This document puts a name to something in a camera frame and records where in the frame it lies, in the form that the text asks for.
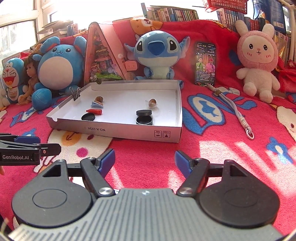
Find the light blue hair clip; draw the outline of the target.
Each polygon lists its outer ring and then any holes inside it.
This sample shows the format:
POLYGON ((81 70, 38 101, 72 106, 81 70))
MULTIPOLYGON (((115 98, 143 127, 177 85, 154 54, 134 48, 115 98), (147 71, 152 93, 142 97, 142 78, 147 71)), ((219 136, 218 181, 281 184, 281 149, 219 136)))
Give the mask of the light blue hair clip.
POLYGON ((91 103, 92 108, 103 108, 103 97, 97 96, 91 103))

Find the small blue orange hair clip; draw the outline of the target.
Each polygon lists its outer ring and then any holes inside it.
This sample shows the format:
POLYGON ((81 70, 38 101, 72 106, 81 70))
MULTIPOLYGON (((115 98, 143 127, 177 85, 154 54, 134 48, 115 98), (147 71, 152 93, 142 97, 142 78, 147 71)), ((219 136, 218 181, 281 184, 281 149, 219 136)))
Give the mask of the small blue orange hair clip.
POLYGON ((149 109, 154 109, 157 107, 157 101, 154 98, 152 98, 150 100, 146 100, 145 102, 147 103, 147 107, 149 109))

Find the red patterned blanket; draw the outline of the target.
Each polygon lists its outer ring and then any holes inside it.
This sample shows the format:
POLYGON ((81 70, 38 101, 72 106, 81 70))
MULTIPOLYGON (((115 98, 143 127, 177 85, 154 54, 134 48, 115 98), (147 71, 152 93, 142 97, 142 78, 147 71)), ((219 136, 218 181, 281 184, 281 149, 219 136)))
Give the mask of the red patterned blanket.
POLYGON ((53 130, 47 110, 35 111, 30 104, 10 105, 2 113, 1 132, 37 136, 43 143, 60 143, 60 158, 78 162, 98 156, 107 148, 116 161, 107 175, 113 188, 178 189, 184 178, 174 163, 176 150, 212 163, 232 159, 274 189, 280 198, 275 227, 283 234, 295 229, 295 97, 275 97, 265 104, 244 94, 236 78, 239 68, 233 59, 239 35, 207 20, 162 23, 161 29, 176 39, 191 38, 186 57, 174 66, 175 77, 183 80, 183 128, 180 142, 146 142, 105 138, 53 130), (237 105, 251 126, 250 140, 233 111, 209 89, 194 84, 195 44, 215 44, 215 86, 237 105))

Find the black round lid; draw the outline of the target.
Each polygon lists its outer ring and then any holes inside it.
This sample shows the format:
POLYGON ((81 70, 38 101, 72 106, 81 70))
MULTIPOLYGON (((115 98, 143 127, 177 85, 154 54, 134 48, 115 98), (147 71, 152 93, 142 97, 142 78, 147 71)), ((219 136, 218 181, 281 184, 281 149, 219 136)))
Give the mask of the black round lid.
POLYGON ((83 116, 81 116, 81 120, 83 121, 94 121, 95 118, 96 116, 93 113, 86 113, 83 116))

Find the black binder clip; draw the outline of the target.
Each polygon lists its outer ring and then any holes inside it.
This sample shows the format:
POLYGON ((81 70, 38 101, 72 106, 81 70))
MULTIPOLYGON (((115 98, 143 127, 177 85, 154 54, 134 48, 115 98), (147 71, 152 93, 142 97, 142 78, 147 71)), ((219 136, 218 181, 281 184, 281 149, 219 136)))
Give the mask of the black binder clip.
POLYGON ((76 101, 80 97, 80 87, 69 87, 73 100, 76 101))

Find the brown-haired doll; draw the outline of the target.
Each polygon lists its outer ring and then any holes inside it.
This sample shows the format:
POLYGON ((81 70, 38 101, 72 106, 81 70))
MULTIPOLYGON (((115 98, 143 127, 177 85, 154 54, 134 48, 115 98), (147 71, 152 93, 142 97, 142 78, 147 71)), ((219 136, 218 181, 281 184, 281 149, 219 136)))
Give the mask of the brown-haired doll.
POLYGON ((18 104, 23 105, 32 101, 32 95, 35 91, 35 85, 39 82, 38 64, 39 61, 33 59, 34 53, 30 54, 24 60, 23 72, 25 75, 24 84, 28 86, 28 90, 18 97, 18 104))

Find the Doraemon plush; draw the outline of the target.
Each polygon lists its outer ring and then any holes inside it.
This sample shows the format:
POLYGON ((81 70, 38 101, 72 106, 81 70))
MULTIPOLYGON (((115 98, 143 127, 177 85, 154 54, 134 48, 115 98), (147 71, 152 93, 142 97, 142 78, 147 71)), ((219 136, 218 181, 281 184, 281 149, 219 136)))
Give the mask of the Doraemon plush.
POLYGON ((20 58, 11 58, 4 65, 1 76, 1 82, 4 85, 1 101, 4 106, 18 103, 19 97, 27 92, 28 86, 24 83, 23 68, 24 62, 20 58))

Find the black round open case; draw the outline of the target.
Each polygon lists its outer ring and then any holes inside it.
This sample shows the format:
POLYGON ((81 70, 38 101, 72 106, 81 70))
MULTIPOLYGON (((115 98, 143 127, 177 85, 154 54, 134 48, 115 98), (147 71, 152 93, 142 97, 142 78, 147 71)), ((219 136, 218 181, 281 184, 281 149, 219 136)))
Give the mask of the black round open case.
POLYGON ((137 125, 152 125, 152 111, 150 109, 141 109, 136 111, 137 125))

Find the blue round mouse plush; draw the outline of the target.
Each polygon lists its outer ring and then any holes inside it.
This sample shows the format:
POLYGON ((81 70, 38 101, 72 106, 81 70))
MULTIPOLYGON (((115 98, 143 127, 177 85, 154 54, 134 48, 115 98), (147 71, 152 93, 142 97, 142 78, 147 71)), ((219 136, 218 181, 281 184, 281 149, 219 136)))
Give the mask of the blue round mouse plush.
POLYGON ((71 95, 77 90, 83 77, 87 41, 82 36, 74 38, 74 43, 61 44, 58 37, 50 37, 34 54, 38 61, 38 79, 32 95, 32 106, 43 110, 51 105, 53 91, 61 95, 71 95))

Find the pink triangular toy box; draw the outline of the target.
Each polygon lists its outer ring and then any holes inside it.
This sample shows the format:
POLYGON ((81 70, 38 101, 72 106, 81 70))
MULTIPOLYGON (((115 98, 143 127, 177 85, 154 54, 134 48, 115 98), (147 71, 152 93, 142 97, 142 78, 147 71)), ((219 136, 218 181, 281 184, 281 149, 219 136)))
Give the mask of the pink triangular toy box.
POLYGON ((128 60, 126 49, 113 25, 91 23, 87 36, 84 84, 133 80, 136 70, 137 62, 128 60))

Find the smartphone with lit screen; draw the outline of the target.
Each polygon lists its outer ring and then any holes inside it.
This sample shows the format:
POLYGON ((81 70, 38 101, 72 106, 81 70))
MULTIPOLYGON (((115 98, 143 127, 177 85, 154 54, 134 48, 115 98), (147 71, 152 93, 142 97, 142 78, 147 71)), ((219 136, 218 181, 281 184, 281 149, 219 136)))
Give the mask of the smartphone with lit screen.
POLYGON ((216 46, 212 43, 196 43, 195 84, 214 85, 216 75, 216 46))

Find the blue Stitch plush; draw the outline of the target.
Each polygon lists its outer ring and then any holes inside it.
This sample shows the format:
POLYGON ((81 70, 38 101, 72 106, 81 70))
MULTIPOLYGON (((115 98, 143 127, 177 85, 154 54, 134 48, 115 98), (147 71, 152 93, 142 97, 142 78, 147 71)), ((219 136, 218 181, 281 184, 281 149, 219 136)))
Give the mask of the blue Stitch plush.
POLYGON ((133 59, 144 66, 144 77, 136 79, 173 79, 173 66, 185 58, 190 42, 189 36, 178 42, 173 35, 155 30, 142 35, 133 47, 125 44, 133 59))

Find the pink bunny plush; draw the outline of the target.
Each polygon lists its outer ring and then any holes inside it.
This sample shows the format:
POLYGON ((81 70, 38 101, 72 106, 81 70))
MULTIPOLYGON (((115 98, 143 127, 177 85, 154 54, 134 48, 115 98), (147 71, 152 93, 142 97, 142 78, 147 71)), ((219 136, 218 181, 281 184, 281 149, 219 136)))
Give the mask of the pink bunny plush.
POLYGON ((280 82, 272 74, 278 64, 278 48, 273 40, 275 29, 265 24, 261 31, 249 31, 242 20, 236 21, 235 27, 240 35, 237 55, 243 65, 236 76, 244 81, 243 92, 248 96, 258 94, 262 102, 271 103, 272 90, 280 89, 280 82))

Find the red plastic basket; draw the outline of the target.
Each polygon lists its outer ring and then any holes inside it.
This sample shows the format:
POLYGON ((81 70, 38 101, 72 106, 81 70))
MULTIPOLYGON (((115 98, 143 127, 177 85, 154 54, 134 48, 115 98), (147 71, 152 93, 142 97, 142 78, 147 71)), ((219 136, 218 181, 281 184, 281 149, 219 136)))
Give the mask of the red plastic basket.
POLYGON ((202 2, 207 11, 228 9, 247 14, 247 0, 203 0, 202 2))

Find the blue paper bag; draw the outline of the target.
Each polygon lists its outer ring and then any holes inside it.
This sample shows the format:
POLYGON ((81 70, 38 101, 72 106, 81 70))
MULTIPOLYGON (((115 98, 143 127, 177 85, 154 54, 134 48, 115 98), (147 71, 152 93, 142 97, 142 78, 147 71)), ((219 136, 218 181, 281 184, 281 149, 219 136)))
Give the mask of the blue paper bag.
POLYGON ((274 29, 282 34, 286 34, 285 17, 282 4, 276 0, 253 1, 253 18, 265 19, 266 23, 274 26, 274 29))

